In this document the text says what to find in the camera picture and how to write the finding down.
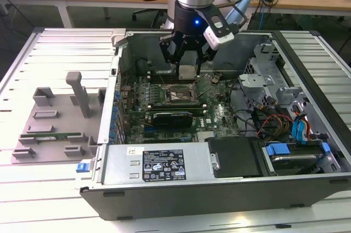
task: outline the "blue drive latch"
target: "blue drive latch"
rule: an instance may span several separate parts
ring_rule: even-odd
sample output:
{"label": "blue drive latch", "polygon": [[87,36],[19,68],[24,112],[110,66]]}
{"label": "blue drive latch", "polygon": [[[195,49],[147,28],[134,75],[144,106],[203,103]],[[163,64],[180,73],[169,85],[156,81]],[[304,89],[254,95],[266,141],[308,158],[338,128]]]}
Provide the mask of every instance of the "blue drive latch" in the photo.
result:
{"label": "blue drive latch", "polygon": [[290,154],[290,150],[287,147],[287,144],[283,144],[283,143],[270,144],[266,147],[266,150],[269,156]]}

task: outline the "black plastic cover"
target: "black plastic cover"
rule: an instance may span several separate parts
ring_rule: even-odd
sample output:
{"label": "black plastic cover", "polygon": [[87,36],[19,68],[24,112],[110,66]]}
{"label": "black plastic cover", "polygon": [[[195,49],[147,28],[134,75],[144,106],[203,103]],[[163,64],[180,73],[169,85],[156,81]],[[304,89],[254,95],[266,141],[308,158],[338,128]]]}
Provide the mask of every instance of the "black plastic cover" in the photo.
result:
{"label": "black plastic cover", "polygon": [[216,178],[262,177],[265,165],[262,151],[255,137],[215,137],[208,139],[211,154],[216,154],[219,170],[214,171]]}

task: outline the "power supply label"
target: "power supply label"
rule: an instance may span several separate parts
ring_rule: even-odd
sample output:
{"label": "power supply label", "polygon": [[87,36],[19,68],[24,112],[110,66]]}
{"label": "power supply label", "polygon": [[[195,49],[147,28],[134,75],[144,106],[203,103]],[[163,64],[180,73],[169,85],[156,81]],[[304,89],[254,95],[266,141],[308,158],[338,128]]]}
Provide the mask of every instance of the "power supply label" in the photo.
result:
{"label": "power supply label", "polygon": [[186,180],[183,150],[143,151],[143,180]]}

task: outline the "table leg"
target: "table leg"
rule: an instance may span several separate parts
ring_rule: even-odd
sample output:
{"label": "table leg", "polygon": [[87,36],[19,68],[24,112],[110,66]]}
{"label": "table leg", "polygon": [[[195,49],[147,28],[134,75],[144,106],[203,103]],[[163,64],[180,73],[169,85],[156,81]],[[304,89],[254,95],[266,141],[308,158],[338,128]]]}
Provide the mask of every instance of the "table leg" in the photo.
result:
{"label": "table leg", "polygon": [[110,19],[110,12],[108,7],[103,7],[105,19]]}
{"label": "table leg", "polygon": [[59,10],[62,23],[66,29],[71,29],[74,27],[70,14],[68,13],[67,6],[65,5],[57,5],[57,9]]}
{"label": "table leg", "polygon": [[0,15],[8,15],[8,11],[5,4],[0,4]]}

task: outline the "blue cable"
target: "blue cable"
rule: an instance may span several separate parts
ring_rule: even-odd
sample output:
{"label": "blue cable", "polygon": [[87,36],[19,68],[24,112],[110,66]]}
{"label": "blue cable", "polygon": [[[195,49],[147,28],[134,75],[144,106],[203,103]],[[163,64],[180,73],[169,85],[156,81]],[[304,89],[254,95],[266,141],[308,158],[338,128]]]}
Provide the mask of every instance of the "blue cable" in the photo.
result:
{"label": "blue cable", "polygon": [[261,28],[262,28],[263,16],[264,16],[264,7],[265,7],[265,4],[263,3],[262,15],[261,15],[261,21],[260,21],[260,23],[259,23],[258,30],[261,30]]}

